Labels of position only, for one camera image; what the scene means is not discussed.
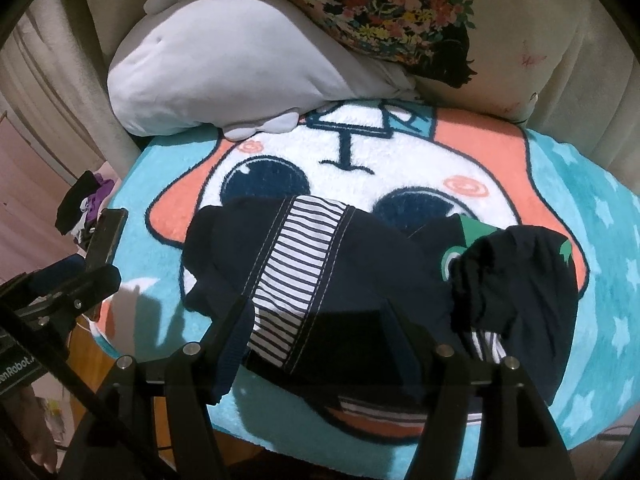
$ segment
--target black and white stripe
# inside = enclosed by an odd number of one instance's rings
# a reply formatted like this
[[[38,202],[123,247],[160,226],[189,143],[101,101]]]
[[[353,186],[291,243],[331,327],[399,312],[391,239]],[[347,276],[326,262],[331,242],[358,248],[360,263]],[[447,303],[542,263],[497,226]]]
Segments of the black and white stripe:
[[[347,206],[297,197],[276,237],[252,296],[249,347],[281,367],[309,310],[331,241]]]
[[[340,397],[339,402],[340,410],[343,413],[361,416],[374,422],[387,422],[404,428],[420,428],[427,422],[428,418],[426,413],[391,411],[381,406],[364,404],[360,400],[346,397]],[[466,423],[469,425],[480,424],[481,422],[482,413],[469,413],[466,417]]]
[[[502,347],[502,339],[495,332],[471,329],[471,342],[478,358],[489,363],[499,363],[507,355]]]

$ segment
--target metal bolt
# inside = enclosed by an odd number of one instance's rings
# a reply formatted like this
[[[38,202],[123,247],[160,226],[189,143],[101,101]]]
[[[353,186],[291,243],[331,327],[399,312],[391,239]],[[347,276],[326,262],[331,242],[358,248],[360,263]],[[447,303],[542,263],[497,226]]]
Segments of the metal bolt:
[[[116,365],[120,370],[126,370],[133,364],[133,357],[130,355],[123,355],[116,361]]]
[[[520,368],[520,361],[512,356],[505,357],[502,360],[502,364],[504,364],[509,370],[517,370],[518,368]]]
[[[436,353],[440,357],[451,357],[454,354],[453,348],[449,345],[438,345]]]
[[[199,343],[187,343],[182,347],[182,351],[187,355],[196,355],[200,351]]]

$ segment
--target floral print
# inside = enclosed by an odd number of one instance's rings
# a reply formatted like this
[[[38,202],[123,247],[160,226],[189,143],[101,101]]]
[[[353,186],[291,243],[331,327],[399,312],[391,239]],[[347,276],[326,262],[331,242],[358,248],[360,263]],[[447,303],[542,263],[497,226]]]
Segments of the floral print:
[[[476,72],[466,60],[473,0],[293,0],[333,38],[401,63],[410,73],[460,88]]]

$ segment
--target purple cloth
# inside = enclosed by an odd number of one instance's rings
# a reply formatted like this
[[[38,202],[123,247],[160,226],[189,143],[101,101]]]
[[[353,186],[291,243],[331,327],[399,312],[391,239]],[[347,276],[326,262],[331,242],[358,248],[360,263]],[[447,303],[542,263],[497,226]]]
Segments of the purple cloth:
[[[94,177],[98,181],[98,184],[100,184],[100,187],[94,194],[87,197],[87,200],[89,201],[89,210],[86,214],[85,225],[98,218],[100,205],[104,199],[109,196],[109,193],[111,193],[115,186],[115,182],[113,180],[104,180],[100,173],[95,173]]]

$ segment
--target cartoon dog face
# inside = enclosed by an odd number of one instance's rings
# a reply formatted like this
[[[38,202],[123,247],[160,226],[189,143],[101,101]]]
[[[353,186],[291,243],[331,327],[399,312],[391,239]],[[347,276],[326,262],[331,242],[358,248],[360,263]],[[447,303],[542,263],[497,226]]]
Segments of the cartoon dog face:
[[[585,259],[568,228],[539,196],[527,140],[508,123],[421,105],[347,102],[317,110],[287,134],[220,140],[147,212],[149,230],[180,246],[195,211],[238,196],[312,194],[372,212],[407,234],[429,218],[459,213],[506,228],[524,223],[565,234],[578,288]],[[193,279],[184,275],[184,290]]]

